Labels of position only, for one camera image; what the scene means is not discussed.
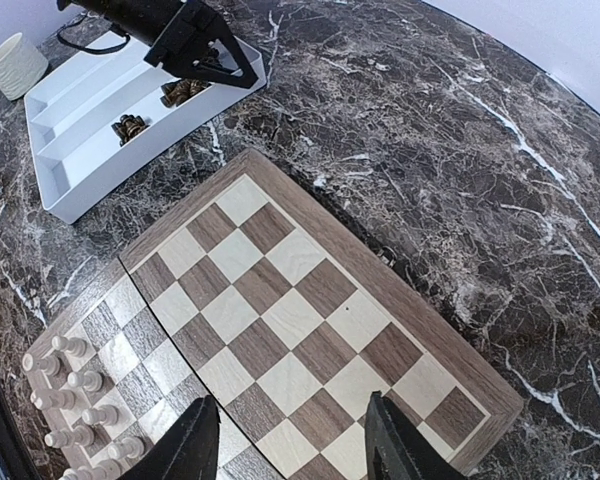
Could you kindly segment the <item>wooden chess board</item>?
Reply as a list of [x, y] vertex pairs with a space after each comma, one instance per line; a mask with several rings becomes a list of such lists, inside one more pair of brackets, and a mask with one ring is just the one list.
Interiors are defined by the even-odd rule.
[[[88, 343], [81, 358], [54, 336]], [[436, 452], [470, 473], [522, 410], [515, 390], [390, 267], [259, 152], [247, 150], [158, 220], [74, 300], [26, 353], [61, 362], [26, 373], [71, 390], [71, 410], [35, 410], [43, 445], [69, 468], [145, 454], [197, 398], [220, 417], [222, 479], [364, 479], [374, 391]], [[71, 372], [103, 376], [97, 392]], [[85, 409], [113, 405], [112, 426]], [[51, 448], [51, 431], [90, 427], [87, 446]]]

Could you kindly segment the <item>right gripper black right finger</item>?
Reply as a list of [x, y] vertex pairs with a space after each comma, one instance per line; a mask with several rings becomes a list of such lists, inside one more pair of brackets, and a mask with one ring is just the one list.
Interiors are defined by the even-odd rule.
[[387, 396], [374, 391], [364, 423], [369, 479], [465, 480]]

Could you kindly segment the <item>white plastic divided tray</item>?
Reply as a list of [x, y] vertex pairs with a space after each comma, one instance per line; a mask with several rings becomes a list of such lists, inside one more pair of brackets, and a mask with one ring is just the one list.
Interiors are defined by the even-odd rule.
[[262, 54], [240, 44], [257, 75], [243, 89], [211, 84], [177, 107], [162, 87], [173, 81], [147, 64], [137, 40], [121, 51], [79, 52], [24, 97], [42, 207], [74, 223], [112, 190], [185, 136], [266, 83]]

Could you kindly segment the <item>white rook among dark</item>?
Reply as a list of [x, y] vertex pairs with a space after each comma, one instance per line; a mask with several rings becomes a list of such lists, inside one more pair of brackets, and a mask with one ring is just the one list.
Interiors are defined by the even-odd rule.
[[55, 376], [60, 371], [61, 362], [55, 355], [39, 358], [26, 353], [22, 357], [22, 368], [26, 373], [40, 371], [46, 376]]

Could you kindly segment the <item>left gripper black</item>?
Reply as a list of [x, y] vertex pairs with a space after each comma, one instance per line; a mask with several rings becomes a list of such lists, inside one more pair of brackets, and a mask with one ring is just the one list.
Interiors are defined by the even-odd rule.
[[218, 13], [203, 1], [77, 1], [77, 6], [110, 22], [110, 30], [123, 39], [114, 47], [94, 49], [75, 44], [63, 32], [57, 40], [91, 55], [122, 50], [131, 39], [149, 47], [145, 61], [162, 68], [177, 68], [179, 78], [201, 80], [248, 89], [258, 80], [240, 44]]

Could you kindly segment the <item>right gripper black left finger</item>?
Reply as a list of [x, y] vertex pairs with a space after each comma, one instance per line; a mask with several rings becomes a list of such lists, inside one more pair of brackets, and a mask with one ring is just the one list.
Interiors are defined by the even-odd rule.
[[127, 471], [128, 480], [214, 480], [220, 417], [216, 400], [197, 398], [158, 443]]

